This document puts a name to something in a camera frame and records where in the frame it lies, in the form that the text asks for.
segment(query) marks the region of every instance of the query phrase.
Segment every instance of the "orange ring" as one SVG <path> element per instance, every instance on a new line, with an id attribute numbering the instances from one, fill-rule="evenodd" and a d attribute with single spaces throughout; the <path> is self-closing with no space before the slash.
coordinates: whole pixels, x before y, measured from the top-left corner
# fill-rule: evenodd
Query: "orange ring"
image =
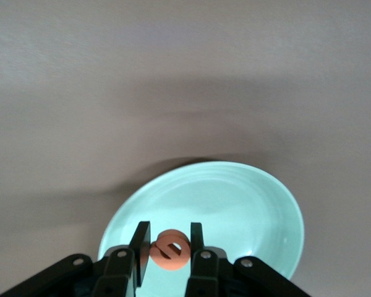
<path id="1" fill-rule="evenodd" d="M 188 263 L 191 257 L 190 242 L 187 236 L 178 230 L 163 231 L 151 244 L 150 256 L 161 268 L 180 269 Z"/>

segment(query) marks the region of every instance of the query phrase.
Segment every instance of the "gray surface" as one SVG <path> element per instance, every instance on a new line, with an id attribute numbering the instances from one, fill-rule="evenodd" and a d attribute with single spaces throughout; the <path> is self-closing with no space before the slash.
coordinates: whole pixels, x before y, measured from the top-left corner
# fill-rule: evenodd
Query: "gray surface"
<path id="1" fill-rule="evenodd" d="M 297 285 L 371 296 L 371 0 L 202 2 L 0 1 L 0 292 L 204 157 L 294 193 Z"/>

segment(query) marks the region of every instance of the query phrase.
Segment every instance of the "gray tabletop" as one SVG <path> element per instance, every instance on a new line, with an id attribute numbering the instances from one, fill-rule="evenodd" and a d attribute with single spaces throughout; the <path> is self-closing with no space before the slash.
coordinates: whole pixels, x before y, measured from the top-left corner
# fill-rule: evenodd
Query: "gray tabletop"
<path id="1" fill-rule="evenodd" d="M 371 296 L 371 0 L 0 1 L 0 292 L 206 159 L 295 195 L 295 284 Z"/>

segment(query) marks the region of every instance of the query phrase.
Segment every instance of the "metal screw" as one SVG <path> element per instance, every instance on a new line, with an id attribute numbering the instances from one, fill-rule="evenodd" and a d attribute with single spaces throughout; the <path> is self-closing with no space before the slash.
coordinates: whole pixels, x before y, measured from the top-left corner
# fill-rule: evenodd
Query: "metal screw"
<path id="1" fill-rule="evenodd" d="M 126 255 L 127 255 L 126 251 L 120 251 L 118 252 L 117 257 L 122 258 L 125 257 Z"/>
<path id="2" fill-rule="evenodd" d="M 247 267 L 247 268 L 250 268 L 251 266 L 253 266 L 253 262 L 250 261 L 249 259 L 241 260 L 241 264 L 242 266 Z"/>
<path id="3" fill-rule="evenodd" d="M 83 263 L 84 263 L 84 259 L 83 258 L 77 258 L 76 260 L 73 261 L 73 265 L 74 266 L 81 265 Z"/>
<path id="4" fill-rule="evenodd" d="M 200 253 L 200 256 L 204 259 L 209 259 L 211 257 L 211 254 L 208 251 L 203 251 Z"/>

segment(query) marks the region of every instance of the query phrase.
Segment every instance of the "plate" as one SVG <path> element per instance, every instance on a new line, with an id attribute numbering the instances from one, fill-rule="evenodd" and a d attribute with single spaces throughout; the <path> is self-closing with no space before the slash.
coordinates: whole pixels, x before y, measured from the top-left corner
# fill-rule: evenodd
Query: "plate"
<path id="1" fill-rule="evenodd" d="M 241 163 L 196 163 L 150 181 L 111 219 L 98 258 L 128 244 L 140 221 L 151 222 L 151 241 L 168 229 L 190 238 L 190 223 L 200 222 L 205 245 L 224 249 L 231 263 L 255 256 L 288 279 L 304 245 L 304 222 L 293 195 L 272 175 Z M 189 263 L 168 271 L 150 259 L 137 296 L 184 296 L 189 274 Z"/>

